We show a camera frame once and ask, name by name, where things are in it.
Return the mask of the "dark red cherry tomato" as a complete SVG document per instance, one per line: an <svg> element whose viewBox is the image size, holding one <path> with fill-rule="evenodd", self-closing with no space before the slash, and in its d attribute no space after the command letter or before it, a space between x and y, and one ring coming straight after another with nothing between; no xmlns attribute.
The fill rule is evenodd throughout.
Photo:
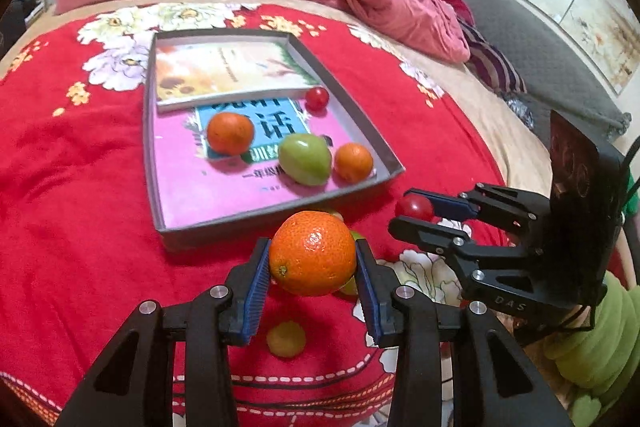
<svg viewBox="0 0 640 427"><path fill-rule="evenodd" d="M435 217L435 210L428 198L419 194L409 193L396 202L395 216L431 221Z"/></svg>

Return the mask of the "small orange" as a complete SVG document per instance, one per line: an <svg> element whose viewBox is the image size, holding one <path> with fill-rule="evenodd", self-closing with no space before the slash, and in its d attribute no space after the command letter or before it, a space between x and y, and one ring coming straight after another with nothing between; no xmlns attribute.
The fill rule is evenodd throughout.
<svg viewBox="0 0 640 427"><path fill-rule="evenodd" d="M344 181L354 184L368 179L374 160L367 147L358 143L340 146L334 155L334 170Z"/></svg>

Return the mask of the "large orange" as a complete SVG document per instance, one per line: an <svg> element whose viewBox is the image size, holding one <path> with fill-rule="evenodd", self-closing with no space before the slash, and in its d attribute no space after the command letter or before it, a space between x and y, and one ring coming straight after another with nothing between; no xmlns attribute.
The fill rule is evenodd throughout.
<svg viewBox="0 0 640 427"><path fill-rule="evenodd" d="M356 243L347 225L331 213L305 210L288 217L269 246L273 280L292 294L329 295L356 271Z"/></svg>

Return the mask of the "elongated green fruit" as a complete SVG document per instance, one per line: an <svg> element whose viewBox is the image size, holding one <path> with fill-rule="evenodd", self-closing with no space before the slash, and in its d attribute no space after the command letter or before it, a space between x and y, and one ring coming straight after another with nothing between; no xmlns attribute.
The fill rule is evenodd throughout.
<svg viewBox="0 0 640 427"><path fill-rule="evenodd" d="M278 159L283 171L299 184L320 186L329 180L332 154L318 135L288 135L278 146Z"/></svg>

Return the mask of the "large red tomato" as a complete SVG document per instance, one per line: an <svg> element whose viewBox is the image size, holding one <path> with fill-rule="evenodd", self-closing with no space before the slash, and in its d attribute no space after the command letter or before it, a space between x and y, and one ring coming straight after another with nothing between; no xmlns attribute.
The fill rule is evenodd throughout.
<svg viewBox="0 0 640 427"><path fill-rule="evenodd" d="M305 94L305 105L309 112L322 112L330 101L329 92L323 87L313 87Z"/></svg>

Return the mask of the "medium orange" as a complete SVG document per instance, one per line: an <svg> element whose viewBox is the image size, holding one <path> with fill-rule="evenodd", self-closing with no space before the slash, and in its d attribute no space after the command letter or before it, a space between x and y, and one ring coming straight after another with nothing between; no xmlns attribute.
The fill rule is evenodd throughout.
<svg viewBox="0 0 640 427"><path fill-rule="evenodd" d="M206 128L209 147L217 154L244 154L254 140L254 124L250 118L229 112L216 114Z"/></svg>

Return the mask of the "round green fruit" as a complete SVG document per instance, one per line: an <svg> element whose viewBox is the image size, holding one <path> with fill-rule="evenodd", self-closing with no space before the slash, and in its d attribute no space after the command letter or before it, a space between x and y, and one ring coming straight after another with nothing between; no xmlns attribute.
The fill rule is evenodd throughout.
<svg viewBox="0 0 640 427"><path fill-rule="evenodd" d="M362 235L359 234L356 231L350 231L350 234L352 234L352 238L355 239L355 241L358 241L358 239L362 239ZM356 284L355 277L351 277L340 288L340 291L341 291L342 294L344 294L346 296L357 296L358 295L358 289L357 289L357 284Z"/></svg>

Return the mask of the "small brown-green fruit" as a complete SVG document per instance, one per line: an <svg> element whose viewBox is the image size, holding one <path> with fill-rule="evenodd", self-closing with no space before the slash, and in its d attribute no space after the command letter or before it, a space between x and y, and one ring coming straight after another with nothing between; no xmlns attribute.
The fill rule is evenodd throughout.
<svg viewBox="0 0 640 427"><path fill-rule="evenodd" d="M333 210L333 209L326 209L326 210L322 210L322 211L324 211L325 213L329 213L329 215L331 215L331 216L333 216L334 218L336 218L336 219L341 220L342 222L344 222L344 218L343 218L343 216L342 216L342 215L341 215L341 213L339 213L338 211Z"/></svg>

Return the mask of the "green sleeve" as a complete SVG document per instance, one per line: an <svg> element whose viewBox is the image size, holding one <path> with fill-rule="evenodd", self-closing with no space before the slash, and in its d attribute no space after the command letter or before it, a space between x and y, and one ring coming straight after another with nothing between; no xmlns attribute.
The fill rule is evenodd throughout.
<svg viewBox="0 0 640 427"><path fill-rule="evenodd" d="M594 310L596 325L582 312L570 333L541 343L539 362L575 426L591 426L614 407L639 368L639 197L624 207L613 271L605 274L606 295Z"/></svg>

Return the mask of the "grey headboard cushion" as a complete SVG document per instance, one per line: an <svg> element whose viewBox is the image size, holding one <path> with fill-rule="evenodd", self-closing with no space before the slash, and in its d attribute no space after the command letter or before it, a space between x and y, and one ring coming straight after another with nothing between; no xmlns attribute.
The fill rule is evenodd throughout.
<svg viewBox="0 0 640 427"><path fill-rule="evenodd" d="M540 17L515 0L462 0L487 41L511 64L489 89L510 105L531 132L550 142L553 109L584 122L610 142L626 133L631 115L618 109L596 75Z"/></svg>

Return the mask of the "striped purple pillow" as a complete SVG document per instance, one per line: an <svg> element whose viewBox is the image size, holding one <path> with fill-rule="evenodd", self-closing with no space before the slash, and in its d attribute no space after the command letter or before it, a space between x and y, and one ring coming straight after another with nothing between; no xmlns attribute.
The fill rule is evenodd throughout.
<svg viewBox="0 0 640 427"><path fill-rule="evenodd" d="M525 81L509 59L474 26L461 18L459 25L470 49L471 55L466 67L472 74L491 91L526 93Z"/></svg>

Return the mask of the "red floral blanket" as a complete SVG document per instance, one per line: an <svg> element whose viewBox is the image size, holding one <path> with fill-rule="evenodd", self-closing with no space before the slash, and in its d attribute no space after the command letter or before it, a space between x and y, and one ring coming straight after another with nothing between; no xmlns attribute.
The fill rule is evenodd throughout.
<svg viewBox="0 0 640 427"><path fill-rule="evenodd" d="M162 3L33 38L1 81L1 380L47 423L138 303L184 303L224 280L271 227L172 253L154 229L143 169L146 46L136 28L287 31L346 88L399 157L402 176L337 206L373 251L410 187L457 194L503 174L442 74L354 23L263 3Z"/></svg>

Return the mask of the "small yellow-green fruit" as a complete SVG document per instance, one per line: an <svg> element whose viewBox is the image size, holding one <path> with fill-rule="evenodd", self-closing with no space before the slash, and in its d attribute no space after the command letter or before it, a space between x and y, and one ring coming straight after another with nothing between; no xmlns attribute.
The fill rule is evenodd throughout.
<svg viewBox="0 0 640 427"><path fill-rule="evenodd" d="M269 351L279 358L295 358L306 346L306 334L303 327L288 321L274 326L266 337Z"/></svg>

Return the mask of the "red garment by pillow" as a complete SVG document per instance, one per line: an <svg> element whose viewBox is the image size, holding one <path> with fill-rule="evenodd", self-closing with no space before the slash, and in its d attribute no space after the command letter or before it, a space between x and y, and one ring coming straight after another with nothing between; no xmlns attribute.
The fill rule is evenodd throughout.
<svg viewBox="0 0 640 427"><path fill-rule="evenodd" d="M442 0L442 1L448 3L452 7L452 9L456 13L457 17L460 18L460 20L463 20L466 24L470 26L475 25L474 15L471 9L469 8L469 5L467 5L464 0Z"/></svg>

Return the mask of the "grey cardboard tray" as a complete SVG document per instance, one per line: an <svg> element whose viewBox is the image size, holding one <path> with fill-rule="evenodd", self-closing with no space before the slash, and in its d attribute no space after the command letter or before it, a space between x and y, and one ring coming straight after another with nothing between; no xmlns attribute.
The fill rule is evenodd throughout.
<svg viewBox="0 0 640 427"><path fill-rule="evenodd" d="M153 223L173 251L361 194L404 170L341 83L287 32L159 32L142 124Z"/></svg>

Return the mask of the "pink chinese workbook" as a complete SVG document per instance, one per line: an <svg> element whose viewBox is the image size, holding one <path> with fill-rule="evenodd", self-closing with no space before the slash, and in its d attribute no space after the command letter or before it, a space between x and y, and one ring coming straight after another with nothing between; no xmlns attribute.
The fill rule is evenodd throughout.
<svg viewBox="0 0 640 427"><path fill-rule="evenodd" d="M243 115L254 124L254 140L245 154L218 155L208 146L206 126L221 112ZM346 143L368 144L348 114L327 109L311 115L289 98L155 113L152 123L157 209L166 229L334 194L346 186L334 174L317 187L299 185L285 176L278 146L291 133L322 136L331 152Z"/></svg>

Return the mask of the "yellow picture book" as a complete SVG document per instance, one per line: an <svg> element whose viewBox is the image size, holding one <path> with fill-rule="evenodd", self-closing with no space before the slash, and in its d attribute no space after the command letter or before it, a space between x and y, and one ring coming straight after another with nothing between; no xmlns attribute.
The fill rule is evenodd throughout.
<svg viewBox="0 0 640 427"><path fill-rule="evenodd" d="M160 113L204 105L292 98L318 86L274 41L162 44L155 52Z"/></svg>

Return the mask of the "black bag on floor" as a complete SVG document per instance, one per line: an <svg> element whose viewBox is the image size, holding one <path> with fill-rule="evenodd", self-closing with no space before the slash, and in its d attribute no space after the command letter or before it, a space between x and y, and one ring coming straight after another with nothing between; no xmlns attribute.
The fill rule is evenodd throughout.
<svg viewBox="0 0 640 427"><path fill-rule="evenodd" d="M12 0L6 12L1 17L1 53L6 52L18 38L24 34L27 28L26 20L43 2L47 7L47 0Z"/></svg>

